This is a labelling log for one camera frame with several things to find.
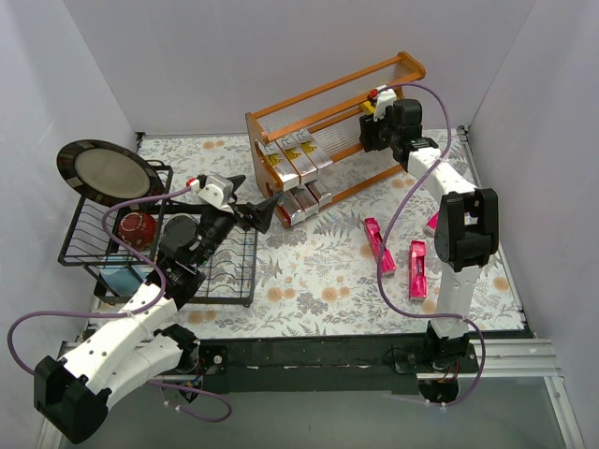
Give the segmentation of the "silver red R&O box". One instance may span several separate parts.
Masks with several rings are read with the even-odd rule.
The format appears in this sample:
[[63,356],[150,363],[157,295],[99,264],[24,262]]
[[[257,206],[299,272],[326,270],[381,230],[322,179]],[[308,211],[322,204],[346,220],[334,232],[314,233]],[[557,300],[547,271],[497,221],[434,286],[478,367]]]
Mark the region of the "silver red R&O box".
[[301,206],[304,217],[306,219],[316,215],[319,210],[318,201],[314,198],[313,194],[305,186],[298,186],[291,190],[292,195],[295,197],[299,205]]

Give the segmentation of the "pink Be You toothpaste box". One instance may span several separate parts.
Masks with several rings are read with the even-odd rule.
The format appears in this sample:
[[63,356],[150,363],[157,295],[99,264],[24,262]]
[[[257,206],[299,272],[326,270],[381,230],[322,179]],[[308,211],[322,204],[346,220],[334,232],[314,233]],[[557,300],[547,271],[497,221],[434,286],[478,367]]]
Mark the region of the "pink Be You toothpaste box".
[[427,236],[430,236],[430,237],[434,236],[436,229],[437,229],[438,219],[439,219],[439,213],[436,212],[426,223],[426,225],[424,227],[424,232]]

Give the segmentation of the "white gold R&O box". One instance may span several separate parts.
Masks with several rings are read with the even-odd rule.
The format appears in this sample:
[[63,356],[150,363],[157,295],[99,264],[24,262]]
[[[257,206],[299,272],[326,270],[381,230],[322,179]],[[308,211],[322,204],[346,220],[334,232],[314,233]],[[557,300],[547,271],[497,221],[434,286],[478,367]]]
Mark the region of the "white gold R&O box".
[[317,180],[316,166],[292,136],[278,138],[275,143],[298,173],[301,184]]

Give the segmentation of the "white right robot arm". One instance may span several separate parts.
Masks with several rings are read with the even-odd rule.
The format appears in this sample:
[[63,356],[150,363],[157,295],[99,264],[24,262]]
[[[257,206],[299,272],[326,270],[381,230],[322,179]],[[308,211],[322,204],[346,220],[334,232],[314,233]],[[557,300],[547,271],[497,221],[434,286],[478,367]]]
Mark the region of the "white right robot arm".
[[434,371],[464,358],[469,346],[467,322],[475,284],[499,247],[498,196],[467,181],[446,160],[444,151],[422,135],[422,107],[393,90],[371,92],[373,112],[360,118],[359,141],[367,152],[391,149],[402,168],[416,178],[439,205],[434,249],[442,263],[436,312],[424,341],[409,355]]

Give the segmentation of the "silver R&O Ice Mint box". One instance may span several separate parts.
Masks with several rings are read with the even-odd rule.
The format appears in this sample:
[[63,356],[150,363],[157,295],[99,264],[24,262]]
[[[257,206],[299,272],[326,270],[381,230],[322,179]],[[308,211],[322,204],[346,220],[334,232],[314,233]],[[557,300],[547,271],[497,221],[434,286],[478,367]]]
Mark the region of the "silver R&O Ice Mint box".
[[333,195],[322,181],[316,180],[308,182],[306,187],[316,200],[319,209],[325,208],[332,202]]

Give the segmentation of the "yellow Be You toothpaste box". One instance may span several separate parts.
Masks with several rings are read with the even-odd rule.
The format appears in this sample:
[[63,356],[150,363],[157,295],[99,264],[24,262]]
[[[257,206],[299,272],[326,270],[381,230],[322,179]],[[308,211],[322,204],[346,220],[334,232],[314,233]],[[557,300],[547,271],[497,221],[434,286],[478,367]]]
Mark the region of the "yellow Be You toothpaste box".
[[359,107],[365,115],[374,115],[375,113],[375,105],[370,100],[362,102]]

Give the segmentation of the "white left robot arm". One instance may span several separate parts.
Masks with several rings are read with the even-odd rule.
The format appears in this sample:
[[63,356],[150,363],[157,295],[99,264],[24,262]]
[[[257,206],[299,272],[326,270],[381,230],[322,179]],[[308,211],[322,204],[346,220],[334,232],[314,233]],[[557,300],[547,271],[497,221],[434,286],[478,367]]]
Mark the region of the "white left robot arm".
[[67,439],[81,443],[124,396],[171,369],[192,372],[199,361],[195,334],[166,322],[197,292],[208,262],[235,227],[266,233],[277,196],[238,203],[242,176],[202,176],[187,183],[200,200],[197,218],[177,213],[163,227],[158,260],[131,299],[90,338],[33,371],[34,406]]

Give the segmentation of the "silver gold R&O box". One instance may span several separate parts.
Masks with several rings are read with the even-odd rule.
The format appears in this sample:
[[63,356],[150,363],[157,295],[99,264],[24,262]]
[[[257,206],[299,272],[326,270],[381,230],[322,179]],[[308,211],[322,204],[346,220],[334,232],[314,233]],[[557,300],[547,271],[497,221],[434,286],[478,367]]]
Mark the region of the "silver gold R&O box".
[[289,191],[300,185],[299,174],[275,142],[263,144],[258,141],[256,148],[261,151],[266,167],[274,173],[283,191]]

